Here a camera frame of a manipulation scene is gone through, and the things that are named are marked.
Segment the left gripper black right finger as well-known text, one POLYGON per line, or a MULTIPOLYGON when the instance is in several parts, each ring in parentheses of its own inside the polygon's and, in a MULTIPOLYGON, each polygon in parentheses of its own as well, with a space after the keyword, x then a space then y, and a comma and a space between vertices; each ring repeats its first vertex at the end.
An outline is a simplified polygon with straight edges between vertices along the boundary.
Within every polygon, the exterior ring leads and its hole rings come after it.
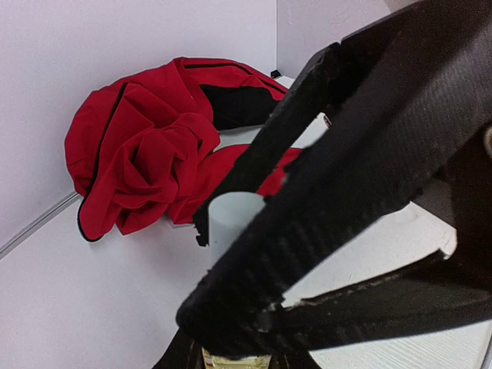
POLYGON ((274 354, 269 369, 321 369, 308 351, 274 354))

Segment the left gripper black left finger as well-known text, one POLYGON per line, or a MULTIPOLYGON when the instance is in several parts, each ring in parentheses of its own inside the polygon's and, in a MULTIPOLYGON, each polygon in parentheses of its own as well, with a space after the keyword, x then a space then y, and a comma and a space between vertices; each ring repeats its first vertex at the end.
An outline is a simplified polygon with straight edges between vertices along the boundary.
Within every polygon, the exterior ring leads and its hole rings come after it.
POLYGON ((153 369, 203 369, 201 346, 178 329, 153 369))

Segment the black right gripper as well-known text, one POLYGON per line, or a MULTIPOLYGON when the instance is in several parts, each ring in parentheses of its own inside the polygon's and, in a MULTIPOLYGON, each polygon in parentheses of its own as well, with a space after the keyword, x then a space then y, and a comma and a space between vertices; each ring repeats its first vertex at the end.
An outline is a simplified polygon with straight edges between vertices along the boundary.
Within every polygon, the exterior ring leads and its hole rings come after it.
POLYGON ((450 185, 457 250, 327 292, 251 322, 250 354, 312 351, 442 331, 491 316, 490 125, 337 124, 245 232, 262 304, 397 211, 435 171, 450 185))

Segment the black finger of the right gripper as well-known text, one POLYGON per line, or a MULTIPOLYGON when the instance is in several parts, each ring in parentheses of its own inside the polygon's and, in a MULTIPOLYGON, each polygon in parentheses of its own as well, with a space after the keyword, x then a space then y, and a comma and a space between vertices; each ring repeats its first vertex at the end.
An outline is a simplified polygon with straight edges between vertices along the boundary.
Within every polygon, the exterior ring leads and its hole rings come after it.
POLYGON ((321 112, 332 126, 178 309, 208 350, 318 350, 491 317, 491 3, 420 1, 316 53, 214 190, 255 191, 321 112), (292 285, 441 168, 457 250, 280 308, 292 285))
POLYGON ((339 42, 311 57, 248 149, 194 214, 200 246, 208 244, 208 206, 211 201, 227 192, 257 191, 318 114, 339 109, 346 99, 342 87, 345 72, 346 55, 339 42))

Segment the white nail polish cap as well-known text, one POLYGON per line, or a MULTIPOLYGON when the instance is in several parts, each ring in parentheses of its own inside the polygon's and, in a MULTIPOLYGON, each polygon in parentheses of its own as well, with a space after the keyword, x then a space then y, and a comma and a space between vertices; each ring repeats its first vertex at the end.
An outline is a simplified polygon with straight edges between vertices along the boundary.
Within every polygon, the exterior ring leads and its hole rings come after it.
POLYGON ((222 194, 209 204, 208 247, 211 268, 264 206, 261 195, 245 191, 222 194))

